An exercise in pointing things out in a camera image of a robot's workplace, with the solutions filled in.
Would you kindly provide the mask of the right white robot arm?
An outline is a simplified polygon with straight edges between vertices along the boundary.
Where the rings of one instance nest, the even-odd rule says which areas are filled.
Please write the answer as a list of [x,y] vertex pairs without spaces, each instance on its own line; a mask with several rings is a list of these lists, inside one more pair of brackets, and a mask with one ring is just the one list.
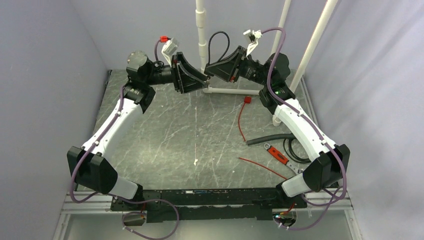
[[275,200],[280,207],[287,208],[296,196],[309,191],[319,192],[339,180],[342,180],[341,196],[346,195],[350,150],[345,144],[331,140],[302,109],[286,84],[291,70],[285,54],[274,53],[261,64],[239,46],[229,56],[206,64],[204,72],[226,82],[245,78],[262,85],[259,91],[262,105],[288,127],[306,151],[311,162],[309,166],[278,185],[281,190],[275,194]]

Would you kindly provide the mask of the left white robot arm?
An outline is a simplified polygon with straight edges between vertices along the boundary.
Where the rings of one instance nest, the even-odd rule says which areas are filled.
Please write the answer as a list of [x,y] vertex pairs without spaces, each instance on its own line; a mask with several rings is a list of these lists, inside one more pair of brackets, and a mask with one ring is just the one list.
[[124,198],[131,210],[144,203],[143,187],[119,176],[108,159],[128,129],[152,103],[156,94],[153,86],[173,84],[179,93],[189,93],[207,87],[208,77],[191,66],[182,52],[171,56],[170,63],[152,61],[137,50],[127,59],[128,81],[119,90],[119,99],[112,113],[81,147],[67,152],[71,183],[97,193]]

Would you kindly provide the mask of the black cable lock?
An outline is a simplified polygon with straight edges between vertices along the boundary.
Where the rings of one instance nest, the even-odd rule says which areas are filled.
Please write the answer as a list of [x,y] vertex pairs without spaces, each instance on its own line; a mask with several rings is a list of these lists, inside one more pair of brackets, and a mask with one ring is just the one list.
[[[218,42],[213,43],[214,39],[221,35],[221,37],[218,37]],[[223,58],[226,56],[226,54],[229,51],[229,48],[231,46],[231,38],[229,34],[226,31],[218,30],[214,32],[207,41],[207,62],[204,67],[204,73],[207,73],[207,68],[211,64],[218,63],[219,61],[223,60]],[[217,51],[212,50],[213,47],[218,47],[222,50],[220,54],[218,54]]]

